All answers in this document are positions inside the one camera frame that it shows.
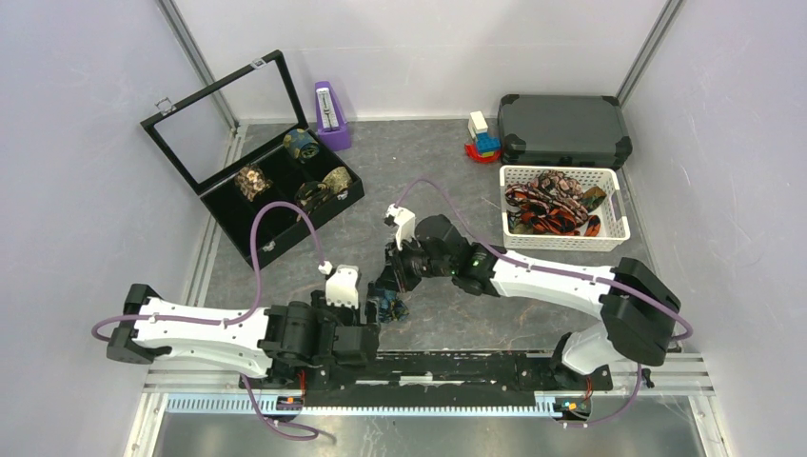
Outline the blue yellow patterned tie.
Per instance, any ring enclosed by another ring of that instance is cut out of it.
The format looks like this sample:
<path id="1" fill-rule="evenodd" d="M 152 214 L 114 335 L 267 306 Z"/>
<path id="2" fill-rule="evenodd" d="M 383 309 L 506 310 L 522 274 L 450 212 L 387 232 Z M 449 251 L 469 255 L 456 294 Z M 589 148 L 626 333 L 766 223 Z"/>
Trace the blue yellow patterned tie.
<path id="1" fill-rule="evenodd" d="M 365 314 L 370 323 L 386 324 L 405 320 L 409 310 L 397 291 L 369 283 Z"/>

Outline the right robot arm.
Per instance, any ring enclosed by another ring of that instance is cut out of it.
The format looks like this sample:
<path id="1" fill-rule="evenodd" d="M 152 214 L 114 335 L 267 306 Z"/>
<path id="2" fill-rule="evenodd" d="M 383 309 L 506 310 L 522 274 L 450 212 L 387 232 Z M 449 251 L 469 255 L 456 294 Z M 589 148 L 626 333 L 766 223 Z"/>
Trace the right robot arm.
<path id="1" fill-rule="evenodd" d="M 549 364 L 557 386 L 576 387 L 587 374 L 621 359 L 664 364 L 680 301 L 643 262 L 623 257 L 614 267 L 590 267 L 539 260 L 471 243 L 443 214 L 418 220 L 396 206 L 384 221 L 395 234 L 385 247 L 377 288 L 410 292 L 424 278 L 445 277 L 470 295 L 535 299 L 597 318 L 558 342 Z"/>

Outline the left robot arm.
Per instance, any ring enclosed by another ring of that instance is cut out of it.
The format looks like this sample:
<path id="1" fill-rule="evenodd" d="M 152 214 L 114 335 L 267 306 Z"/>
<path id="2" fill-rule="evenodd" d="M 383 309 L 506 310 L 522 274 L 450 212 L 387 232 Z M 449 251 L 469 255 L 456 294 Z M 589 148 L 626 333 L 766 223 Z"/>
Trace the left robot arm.
<path id="1" fill-rule="evenodd" d="M 289 387 L 308 368 L 363 368 L 376 356 L 377 326 L 356 308 L 333 307 L 322 291 L 309 302 L 243 310 L 197 308 L 163 300 L 150 286 L 134 284 L 122 322 L 108 338 L 116 362 L 199 362 L 236 371 L 256 382 Z"/>

